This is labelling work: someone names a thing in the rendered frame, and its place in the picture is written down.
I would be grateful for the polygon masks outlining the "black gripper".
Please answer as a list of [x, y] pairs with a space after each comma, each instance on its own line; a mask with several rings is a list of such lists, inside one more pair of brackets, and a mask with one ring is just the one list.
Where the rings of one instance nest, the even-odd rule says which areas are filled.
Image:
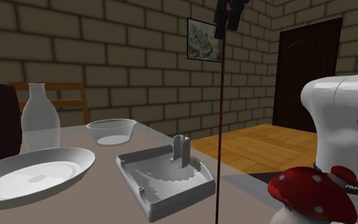
[[[237, 31], [245, 5], [250, 0], [231, 0], [230, 12], [228, 16], [227, 29], [230, 31]], [[227, 0], [217, 0], [217, 6], [214, 14], [214, 23], [216, 25], [215, 35], [216, 39], [223, 39], [224, 30], [226, 29], [227, 21]]]

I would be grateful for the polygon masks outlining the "dark brown door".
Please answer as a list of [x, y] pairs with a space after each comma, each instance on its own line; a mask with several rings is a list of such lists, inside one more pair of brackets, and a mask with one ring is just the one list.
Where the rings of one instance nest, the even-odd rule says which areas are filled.
[[342, 20], [334, 18], [280, 33], [273, 125], [316, 132], [300, 95], [308, 82], [335, 75]]

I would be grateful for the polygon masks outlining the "thin dark red pole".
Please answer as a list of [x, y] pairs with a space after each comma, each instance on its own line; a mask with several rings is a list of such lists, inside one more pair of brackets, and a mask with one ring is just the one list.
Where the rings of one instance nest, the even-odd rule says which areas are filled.
[[225, 51], [226, 51], [226, 29], [222, 39], [222, 59], [221, 59], [221, 84], [219, 99], [219, 134], [217, 145], [217, 181], [216, 181], [216, 220], [215, 224], [219, 224], [219, 196], [221, 181], [221, 144], [223, 133], [223, 97], [224, 97], [224, 73], [225, 73]]

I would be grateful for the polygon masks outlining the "clear glass bowl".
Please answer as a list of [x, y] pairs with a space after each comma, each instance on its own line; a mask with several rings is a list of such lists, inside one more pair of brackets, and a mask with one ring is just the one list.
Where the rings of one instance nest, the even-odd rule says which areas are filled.
[[98, 145], [112, 146], [128, 142], [136, 125], [135, 120], [114, 118], [89, 123], [86, 128]]

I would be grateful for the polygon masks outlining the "grey square tray with upright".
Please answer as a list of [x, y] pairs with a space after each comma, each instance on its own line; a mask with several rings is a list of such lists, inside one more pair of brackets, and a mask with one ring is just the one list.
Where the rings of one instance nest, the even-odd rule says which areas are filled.
[[116, 157], [117, 167], [149, 222], [155, 222], [216, 192], [208, 167], [191, 155], [190, 138]]

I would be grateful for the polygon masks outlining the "wooden chair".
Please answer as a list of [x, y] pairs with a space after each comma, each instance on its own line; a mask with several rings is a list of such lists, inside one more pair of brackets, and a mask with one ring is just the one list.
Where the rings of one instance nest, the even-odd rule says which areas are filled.
[[[77, 108], [82, 107], [83, 111], [83, 122], [88, 124], [88, 106], [86, 101], [85, 84], [79, 82], [28, 82], [28, 81], [13, 81], [8, 82], [9, 85], [13, 85], [16, 91], [27, 91], [29, 90], [30, 83], [43, 83], [45, 84], [45, 90], [75, 90], [80, 92], [81, 99], [62, 99], [62, 100], [50, 100], [50, 102], [56, 108]], [[24, 109], [27, 101], [19, 101], [19, 108]]]

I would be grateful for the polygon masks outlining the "red white-dotted mushroom figure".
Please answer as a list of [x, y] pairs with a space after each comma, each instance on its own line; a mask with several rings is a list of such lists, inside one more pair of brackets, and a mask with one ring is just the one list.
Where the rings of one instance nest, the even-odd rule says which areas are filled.
[[345, 186], [357, 181], [353, 171], [333, 166], [326, 173], [293, 167], [276, 175], [268, 193], [284, 204], [270, 224], [356, 224], [357, 211]]

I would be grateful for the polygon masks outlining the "translucent white bottle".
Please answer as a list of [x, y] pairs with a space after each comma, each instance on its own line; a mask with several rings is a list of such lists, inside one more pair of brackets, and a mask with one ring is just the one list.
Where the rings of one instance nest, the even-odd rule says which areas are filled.
[[60, 118], [46, 96], [44, 83], [29, 83], [29, 100], [22, 113], [22, 131], [28, 151], [60, 147]]

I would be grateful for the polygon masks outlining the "white round plate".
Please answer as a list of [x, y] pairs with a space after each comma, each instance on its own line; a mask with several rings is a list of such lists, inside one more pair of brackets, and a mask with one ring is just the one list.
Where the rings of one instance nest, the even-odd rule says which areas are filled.
[[49, 148], [0, 160], [0, 210], [47, 199], [76, 184], [95, 162], [84, 148]]

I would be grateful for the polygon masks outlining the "framed wall picture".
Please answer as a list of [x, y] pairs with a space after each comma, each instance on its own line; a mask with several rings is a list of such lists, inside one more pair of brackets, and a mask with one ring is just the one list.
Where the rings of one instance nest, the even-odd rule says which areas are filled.
[[215, 24], [187, 18], [187, 59], [222, 62], [223, 42], [215, 31]]

